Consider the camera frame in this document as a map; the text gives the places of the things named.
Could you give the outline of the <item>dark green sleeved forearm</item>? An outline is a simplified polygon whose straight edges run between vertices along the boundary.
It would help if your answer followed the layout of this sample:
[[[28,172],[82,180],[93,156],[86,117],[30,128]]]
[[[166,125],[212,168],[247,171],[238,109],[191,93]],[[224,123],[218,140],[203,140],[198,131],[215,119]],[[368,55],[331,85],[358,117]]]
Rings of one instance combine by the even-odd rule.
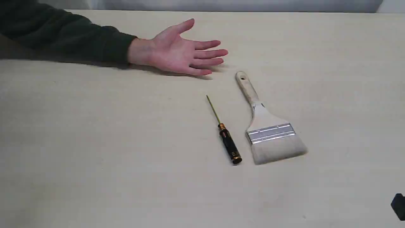
[[[36,0],[2,0],[1,35],[39,54],[71,60],[128,63],[136,36]]]

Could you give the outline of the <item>open bare human hand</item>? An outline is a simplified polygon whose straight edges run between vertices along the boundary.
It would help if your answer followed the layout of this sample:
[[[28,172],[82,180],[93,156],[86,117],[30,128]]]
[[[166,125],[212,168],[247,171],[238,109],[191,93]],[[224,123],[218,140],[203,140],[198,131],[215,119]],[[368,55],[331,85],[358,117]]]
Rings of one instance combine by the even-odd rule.
[[[130,64],[190,76],[206,76],[221,65],[228,50],[218,49],[219,40],[194,41],[181,37],[195,24],[193,18],[170,26],[153,39],[134,39],[127,53]]]

